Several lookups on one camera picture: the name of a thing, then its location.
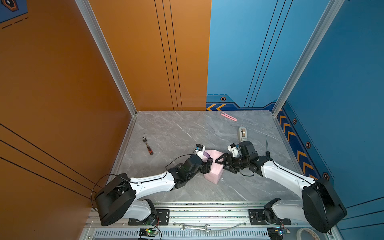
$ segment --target black line stripe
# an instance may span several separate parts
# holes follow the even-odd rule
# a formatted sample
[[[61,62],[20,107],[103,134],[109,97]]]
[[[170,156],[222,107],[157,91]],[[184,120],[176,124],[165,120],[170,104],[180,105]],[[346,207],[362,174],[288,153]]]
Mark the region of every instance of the black line stripe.
[[[342,219],[342,220],[347,220],[347,219],[351,219],[351,218],[355,218],[355,217],[366,216],[366,215],[370,215],[370,214],[376,214],[376,213],[379,213],[379,212],[384,212],[384,210],[377,211],[377,212],[371,212],[371,213],[368,213],[368,214],[361,214],[361,215],[358,215],[358,216],[349,217],[349,218],[345,218],[345,219]]]
[[[375,223],[375,224],[370,224],[370,225],[365,225],[365,226],[359,226],[359,227],[344,228],[344,229],[339,229],[339,230],[341,231],[341,230],[354,229],[354,228],[360,228],[360,227],[376,226],[376,225],[381,225],[381,224],[384,224],[384,222],[381,222],[381,223]]]
[[[85,176],[81,175],[79,172],[75,171],[74,169],[72,169],[71,167],[69,167],[68,165],[66,165],[65,163],[59,161],[57,158],[53,157],[51,154],[47,153],[46,151],[42,150],[41,148],[39,148],[38,146],[36,146],[35,144],[31,143],[30,141],[26,140],[25,138],[23,138],[22,136],[20,136],[19,134],[15,133],[14,131],[12,131],[11,129],[7,128],[6,126],[4,126],[3,124],[0,123],[1,126],[3,126],[4,128],[6,128],[8,131],[12,132],[13,134],[15,134],[16,136],[20,137],[21,139],[23,139],[24,141],[26,141],[27,143],[31,144],[32,146],[34,146],[35,148],[39,149],[40,151],[42,151],[43,153],[47,154],[48,156],[50,156],[51,158],[55,159],[56,161],[58,161],[59,163],[61,163],[62,165],[66,166],[67,168],[71,169],[72,171],[74,171],[75,173],[79,174],[80,176],[82,176],[83,178],[87,179],[88,181],[90,181],[91,183],[93,184],[96,184],[94,182],[92,182],[91,180],[89,180],[88,178],[86,178]]]
[[[167,20],[166,20],[166,11],[164,9],[164,1],[161,0],[163,4],[163,12],[164,12],[164,21],[166,23],[166,32],[167,32],[167,40],[168,40],[168,49],[169,49],[169,59],[170,59],[170,67],[172,69],[172,77],[173,77],[173,87],[175,88],[175,96],[176,96],[176,106],[177,110],[179,110],[179,103],[177,101],[177,94],[176,94],[176,83],[175,83],[175,75],[173,74],[173,64],[172,64],[172,56],[170,54],[170,46],[169,46],[169,37],[168,37],[168,28],[167,28]]]
[[[172,108],[173,108],[173,110],[175,110],[175,107],[173,106],[172,91],[170,90],[170,82],[169,82],[169,76],[168,76],[168,68],[167,68],[166,54],[165,54],[165,52],[164,52],[163,38],[161,37],[160,22],[159,22],[159,15],[157,14],[156,0],[153,0],[153,2],[155,3],[156,16],[157,16],[157,23],[159,24],[159,32],[160,32],[161,46],[163,47],[164,62],[166,63],[166,71],[167,71],[167,77],[168,77],[168,85],[169,85],[170,99],[171,99],[171,101],[172,101]]]
[[[260,61],[260,57],[261,57],[262,52],[263,52],[263,48],[264,48],[264,44],[265,44],[265,40],[266,40],[266,37],[267,37],[268,32],[269,32],[269,27],[271,26],[271,23],[272,23],[272,19],[273,19],[273,16],[274,16],[274,14],[275,14],[275,10],[276,10],[276,6],[277,6],[277,2],[278,2],[278,1],[279,1],[279,0],[276,1],[276,5],[275,5],[275,8],[274,8],[274,10],[273,10],[273,14],[272,14],[272,17],[271,17],[271,21],[269,22],[268,30],[266,31],[266,34],[265,34],[265,38],[264,38],[264,42],[263,42],[262,49],[261,49],[261,51],[260,51],[259,59],[257,60],[257,64],[256,64],[256,67],[255,67],[255,71],[254,71],[254,73],[253,73],[253,77],[252,77],[252,81],[251,81],[251,84],[249,85],[249,89],[248,89],[247,97],[245,98],[244,107],[245,107],[245,104],[247,103],[247,99],[248,99],[249,91],[251,90],[251,87],[252,87],[253,78],[255,77],[256,69],[257,69],[257,66],[259,65],[259,61]]]
[[[1,29],[3,29],[3,28],[6,28],[6,27],[8,27],[8,26],[11,26],[12,24],[10,24],[10,25],[7,25],[7,26],[4,26],[4,27],[2,27]]]
[[[44,179],[46,179],[46,180],[48,180],[48,181],[50,181],[50,182],[53,182],[54,184],[57,184],[57,185],[59,185],[59,186],[64,187],[63,185],[58,184],[57,182],[54,182],[54,181],[52,181],[52,180],[50,180],[50,179],[48,179],[48,178],[46,178],[46,177],[43,177],[43,176],[41,176],[41,175],[39,175],[39,174],[37,174],[37,173],[35,173],[35,172],[32,172],[31,170],[28,170],[28,169],[26,169],[25,167],[22,167],[22,166],[20,166],[20,165],[17,165],[16,163],[11,162],[11,161],[9,161],[9,160],[3,158],[3,157],[0,157],[0,159],[3,159],[3,160],[6,161],[6,162],[9,162],[9,163],[11,163],[11,164],[13,164],[13,165],[15,165],[15,166],[18,166],[18,167],[24,169],[24,170],[27,170],[27,171],[30,172],[30,173],[33,173],[33,174],[35,174],[35,175],[37,175],[37,176],[39,176],[39,177],[42,177],[42,178],[44,178]],[[89,199],[89,200],[91,200],[89,197],[86,197],[86,196],[84,196],[83,194],[80,194],[80,193],[78,193],[78,192],[76,192],[76,191],[74,191],[74,190],[72,190],[72,189],[69,189],[69,188],[67,188],[67,187],[64,187],[64,188],[65,188],[65,189],[68,189],[69,191],[72,191],[72,192],[74,192],[74,193],[77,193],[77,194],[79,194],[79,195],[81,195],[81,196],[83,196],[83,197],[85,197],[85,198],[87,198],[87,199]]]
[[[176,68],[177,68],[177,80],[179,81],[180,103],[181,103],[181,110],[183,110],[183,101],[182,101],[182,98],[181,98],[181,87],[180,87],[180,76],[179,76],[179,65],[177,64],[175,30],[173,29],[172,7],[171,7],[171,5],[170,5],[170,0],[169,0],[169,9],[170,9],[170,19],[171,19],[171,21],[172,21],[173,43],[175,44],[175,56],[176,56]]]
[[[257,82],[259,81],[260,74],[261,74],[261,72],[262,72],[262,70],[263,70],[264,63],[265,63],[266,57],[267,57],[267,55],[268,55],[269,48],[270,48],[270,46],[271,46],[271,43],[272,43],[272,40],[273,40],[273,36],[275,35],[277,25],[279,24],[279,20],[280,20],[280,17],[281,17],[281,13],[283,12],[283,9],[284,9],[284,6],[285,6],[285,2],[286,2],[286,0],[284,0],[284,4],[283,4],[283,7],[281,8],[281,11],[280,11],[280,14],[279,14],[279,18],[277,19],[277,23],[276,23],[276,26],[275,26],[275,30],[273,31],[273,34],[272,34],[272,37],[271,37],[271,41],[269,42],[269,46],[268,46],[268,49],[267,49],[267,51],[266,51],[266,54],[265,54],[265,58],[264,58],[262,67],[260,68],[259,76],[257,77],[257,81],[256,81],[256,84],[255,84],[255,88],[253,89],[253,92],[252,92],[252,95],[251,95],[251,99],[249,100],[248,107],[251,105],[252,97],[253,97],[253,94],[255,93],[255,89],[256,89],[256,86],[257,86]]]
[[[379,200],[379,199],[382,199],[382,198],[384,198],[384,196],[383,197],[378,197],[376,199],[372,199],[372,200],[369,200],[369,201],[366,201],[366,202],[362,202],[362,203],[359,203],[359,204],[355,204],[355,205],[352,205],[352,206],[349,206],[349,207],[346,207],[346,209],[350,208],[350,207],[355,207],[355,206],[358,206],[358,205],[361,205],[361,204],[366,204],[368,202],[373,202],[373,201],[376,201],[376,200]]]
[[[22,154],[24,154],[24,155],[26,155],[26,156],[28,156],[28,157],[32,158],[33,160],[35,160],[35,161],[37,161],[37,162],[39,162],[39,163],[43,164],[44,166],[46,166],[46,167],[48,167],[48,168],[50,168],[50,169],[54,170],[55,172],[57,172],[57,173],[59,173],[59,174],[63,175],[64,177],[66,177],[66,178],[68,178],[68,179],[71,179],[71,180],[72,180],[72,181],[74,181],[75,183],[78,183],[78,184],[80,184],[81,186],[83,186],[83,187],[85,187],[85,188],[87,188],[87,189],[89,189],[89,190],[92,190],[92,189],[90,189],[90,188],[88,188],[88,187],[86,187],[86,186],[82,185],[81,183],[79,183],[79,182],[77,182],[77,181],[73,180],[72,178],[70,178],[70,177],[68,177],[68,176],[64,175],[63,173],[61,173],[61,172],[59,172],[59,171],[57,171],[57,170],[53,169],[52,167],[50,167],[50,166],[48,166],[48,165],[46,165],[46,164],[44,164],[44,163],[40,162],[40,161],[39,161],[39,160],[37,160],[36,158],[33,158],[32,156],[30,156],[30,155],[26,154],[25,152],[23,152],[23,151],[21,151],[21,150],[19,150],[19,149],[15,148],[15,147],[13,147],[12,145],[10,145],[10,144],[8,144],[8,143],[4,142],[4,141],[3,141],[3,140],[1,140],[1,139],[0,139],[0,142],[2,142],[2,143],[4,143],[4,144],[6,144],[6,145],[10,146],[11,148],[13,148],[13,149],[15,149],[15,150],[17,150],[17,151],[21,152]]]
[[[262,81],[261,81],[261,83],[260,83],[259,89],[257,90],[257,94],[256,94],[256,97],[255,97],[255,99],[254,99],[254,101],[253,101],[252,107],[253,107],[253,106],[254,106],[254,104],[255,104],[255,101],[256,101],[257,95],[259,94],[259,91],[260,91],[260,87],[261,87],[261,86],[262,86],[262,84],[263,84],[263,80],[264,80],[264,77],[265,77],[266,71],[268,70],[268,67],[269,67],[269,63],[271,62],[271,59],[272,59],[273,53],[274,53],[274,51],[275,51],[275,48],[276,48],[277,42],[279,41],[279,38],[280,38],[280,34],[281,34],[281,31],[283,30],[283,27],[284,27],[284,23],[285,23],[285,20],[286,20],[286,19],[287,19],[287,17],[288,17],[288,13],[289,13],[289,10],[291,9],[292,3],[293,3],[293,0],[291,1],[291,5],[289,5],[289,9],[288,9],[287,15],[285,15],[285,19],[284,19],[283,25],[282,25],[282,27],[281,27],[281,29],[280,29],[280,33],[279,33],[279,36],[277,37],[277,40],[276,40],[275,46],[273,47],[273,51],[272,51],[272,54],[271,54],[271,58],[269,59],[268,65],[267,65],[267,67],[266,67],[266,69],[265,69],[265,72],[264,72],[264,75],[263,75]]]

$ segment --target blue wall panel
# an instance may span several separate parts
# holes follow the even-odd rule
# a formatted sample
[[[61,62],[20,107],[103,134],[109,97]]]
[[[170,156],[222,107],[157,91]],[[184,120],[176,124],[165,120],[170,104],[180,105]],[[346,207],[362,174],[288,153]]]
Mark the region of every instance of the blue wall panel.
[[[213,0],[207,94],[228,95],[240,107],[262,108],[275,101],[327,4]]]
[[[383,12],[381,0],[345,1],[288,98],[346,207],[384,196]],[[346,218],[381,210],[376,200],[347,208]],[[338,226],[345,239],[375,239],[383,225],[361,226],[383,223],[383,213]]]
[[[0,23],[8,21],[28,12],[26,7],[26,0],[17,0],[16,4],[18,10],[11,11],[2,3],[2,1],[0,2]]]

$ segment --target black mounting bracket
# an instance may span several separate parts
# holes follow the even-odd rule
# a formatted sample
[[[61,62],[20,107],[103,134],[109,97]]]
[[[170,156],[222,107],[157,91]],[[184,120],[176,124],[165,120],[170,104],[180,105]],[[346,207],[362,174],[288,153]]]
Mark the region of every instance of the black mounting bracket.
[[[265,221],[265,216],[263,214],[264,208],[259,209],[248,209],[249,220],[251,225],[270,225]],[[291,225],[291,220],[288,218],[280,219],[280,221],[284,225]]]
[[[156,209],[156,211],[157,211],[156,217],[159,218],[159,226],[168,225],[168,223],[169,223],[169,209]],[[157,218],[155,218],[153,224],[154,225],[157,224]],[[130,226],[143,226],[143,225],[148,225],[148,224],[146,224],[144,221],[130,218],[128,221],[128,225],[130,225]]]

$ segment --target marble countertop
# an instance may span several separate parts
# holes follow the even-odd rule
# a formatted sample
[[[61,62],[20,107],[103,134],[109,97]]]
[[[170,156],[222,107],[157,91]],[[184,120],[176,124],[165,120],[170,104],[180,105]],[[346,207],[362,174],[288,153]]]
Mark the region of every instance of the marble countertop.
[[[193,153],[197,143],[206,149],[228,152],[227,146],[237,144],[239,127],[246,127],[248,140],[259,155],[266,151],[265,136],[271,157],[280,165],[296,172],[293,160],[282,141],[270,111],[226,111],[238,121],[220,115],[220,111],[161,111],[138,112],[119,173],[129,177],[146,177],[160,174],[165,166],[178,156]],[[154,154],[149,155],[142,141],[146,137]],[[183,163],[188,156],[177,159],[169,167]],[[252,175],[249,170],[243,174]],[[147,196],[153,202],[176,201],[265,201],[274,198],[299,200],[290,190],[273,180],[255,174],[245,177],[224,171],[218,184],[197,174],[186,186],[170,192]]]

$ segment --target wrench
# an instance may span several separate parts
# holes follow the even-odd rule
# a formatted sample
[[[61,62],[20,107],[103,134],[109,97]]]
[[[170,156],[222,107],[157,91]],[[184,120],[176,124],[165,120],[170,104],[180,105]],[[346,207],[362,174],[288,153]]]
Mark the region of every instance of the wrench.
[[[180,230],[184,230],[184,229],[196,229],[196,230],[204,230],[206,232],[209,232],[210,229],[208,229],[209,225],[206,224],[204,227],[202,226],[191,226],[191,225],[185,225],[183,223],[180,224],[181,228]]]

